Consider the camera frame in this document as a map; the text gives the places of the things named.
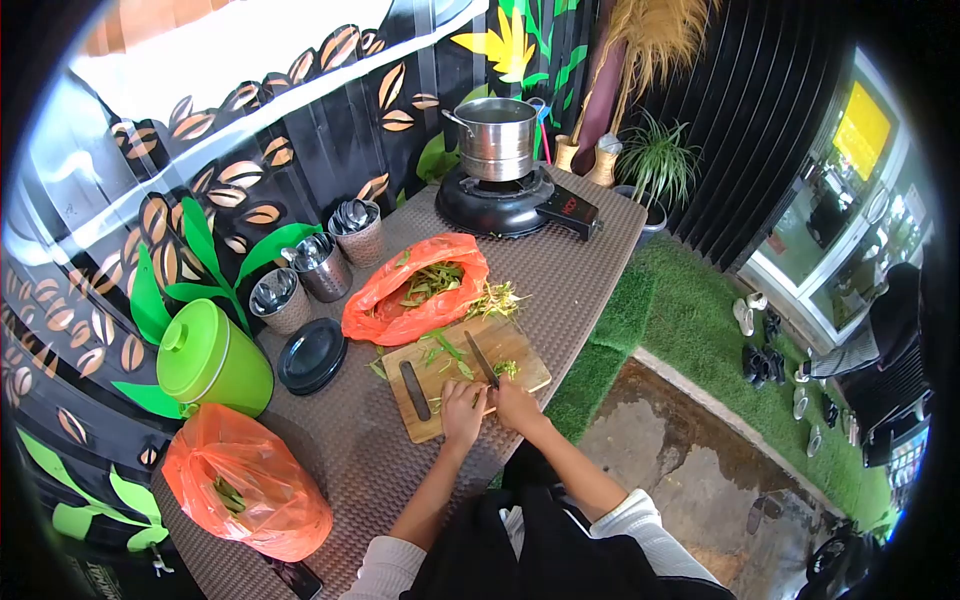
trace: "hand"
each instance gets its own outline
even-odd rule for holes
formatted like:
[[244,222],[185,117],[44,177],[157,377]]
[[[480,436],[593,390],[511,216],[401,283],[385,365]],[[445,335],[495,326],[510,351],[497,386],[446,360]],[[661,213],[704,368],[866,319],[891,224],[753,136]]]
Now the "hand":
[[466,453],[480,434],[480,423],[487,408],[487,384],[447,379],[441,396],[440,418],[446,441]]
[[500,375],[500,389],[490,391],[491,406],[496,407],[497,419],[504,427],[513,429],[525,438],[549,419],[540,412],[537,399],[510,380],[506,373]]

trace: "orange plastic bag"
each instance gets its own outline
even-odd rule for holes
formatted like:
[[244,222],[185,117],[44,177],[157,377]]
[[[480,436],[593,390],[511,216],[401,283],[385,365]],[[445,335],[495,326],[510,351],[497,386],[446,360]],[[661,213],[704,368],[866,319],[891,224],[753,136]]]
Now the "orange plastic bag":
[[[243,496],[234,516],[213,489],[222,476]],[[218,538],[244,542],[295,563],[313,554],[333,528],[317,484],[283,440],[222,404],[202,404],[167,450],[163,477],[183,511]]]
[[[354,340],[370,340],[380,346],[400,346],[416,341],[421,335],[460,319],[474,300],[483,295],[484,281],[490,269],[487,259],[477,248],[472,235],[441,233],[417,242],[406,250],[407,261],[397,266],[405,255],[394,256],[377,269],[359,292],[344,307],[344,335]],[[414,271],[443,260],[459,263],[464,269],[460,287],[441,292],[420,306],[400,306],[403,284]],[[376,307],[373,316],[367,311]]]

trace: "yellow flower painting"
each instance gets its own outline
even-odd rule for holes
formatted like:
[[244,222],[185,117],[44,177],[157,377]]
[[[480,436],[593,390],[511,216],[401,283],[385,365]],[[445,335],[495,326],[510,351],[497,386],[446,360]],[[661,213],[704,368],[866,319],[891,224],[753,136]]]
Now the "yellow flower painting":
[[497,8],[500,21],[500,36],[493,30],[485,34],[459,34],[451,39],[476,54],[486,55],[496,64],[493,70],[503,73],[500,81],[504,84],[517,84],[523,81],[523,73],[527,70],[527,63],[534,56],[536,45],[527,45],[527,35],[523,32],[523,16],[518,7],[514,6],[511,22],[507,21],[507,14],[503,7]]

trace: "brown woven tablecloth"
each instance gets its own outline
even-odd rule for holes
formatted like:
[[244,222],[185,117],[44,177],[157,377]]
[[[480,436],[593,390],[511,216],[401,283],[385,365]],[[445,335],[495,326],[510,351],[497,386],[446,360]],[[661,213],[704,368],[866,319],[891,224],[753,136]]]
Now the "brown woven tablecloth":
[[[518,320],[553,375],[538,392],[542,406],[586,342],[646,220],[643,207],[610,190],[564,171],[551,168],[550,173],[559,185],[600,209],[603,231],[582,242],[572,231],[549,224],[515,240],[477,241],[490,264],[490,281],[510,280],[520,295],[533,295]],[[437,186],[427,186],[383,221],[385,260],[450,230],[434,209],[436,193]],[[347,298],[373,269],[353,268],[350,293],[332,304],[314,301],[314,318],[339,320]],[[285,339],[264,332],[258,341],[276,368]],[[390,385],[365,366],[375,358],[373,344],[350,342],[346,362],[329,385],[312,396],[292,396],[277,382],[259,418],[287,443],[333,509],[333,532],[305,561],[324,580],[322,598],[337,598],[353,583],[367,544],[390,529],[440,449],[440,439],[410,442]],[[518,442],[496,419],[486,419],[461,469],[453,502],[484,490]],[[249,547],[215,538],[187,518],[159,468],[154,494],[183,561],[210,600],[296,599]]]

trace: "cutlery holder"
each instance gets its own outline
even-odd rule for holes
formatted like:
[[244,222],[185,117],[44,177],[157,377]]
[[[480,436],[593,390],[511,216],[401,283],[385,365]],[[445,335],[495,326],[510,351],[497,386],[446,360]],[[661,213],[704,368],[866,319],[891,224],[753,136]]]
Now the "cutlery holder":
[[312,316],[310,312],[310,299],[306,296],[306,292],[303,291],[303,285],[300,283],[300,278],[297,277],[297,272],[293,269],[274,269],[261,277],[256,283],[257,285],[264,283],[273,289],[279,288],[279,274],[281,271],[289,271],[294,278],[294,293],[290,299],[286,301],[285,304],[282,304],[276,311],[261,317],[253,310],[254,294],[251,289],[250,310],[255,317],[262,319],[277,335],[290,335],[297,329],[300,329],[304,324],[309,323]]
[[364,204],[376,208],[376,219],[365,228],[355,231],[354,233],[340,235],[339,233],[334,233],[337,229],[333,226],[333,217],[330,217],[330,220],[326,223],[326,230],[333,235],[337,244],[340,244],[344,249],[344,253],[347,255],[349,261],[361,269],[372,267],[379,263],[380,259],[383,258],[384,250],[380,206],[375,202],[369,201],[364,202]]
[[[379,223],[380,217],[379,214],[377,214],[376,224],[379,226]],[[296,271],[297,275],[300,276],[303,287],[313,294],[314,298],[321,302],[334,302],[342,298],[344,294],[349,291],[350,285],[353,284],[353,274],[350,272],[350,267],[344,258],[344,254],[340,251],[340,247],[337,246],[337,243],[333,239],[336,236],[326,232],[317,234],[317,236],[322,235],[328,236],[327,240],[329,240],[333,246],[330,255],[314,269],[305,271],[296,269]]]

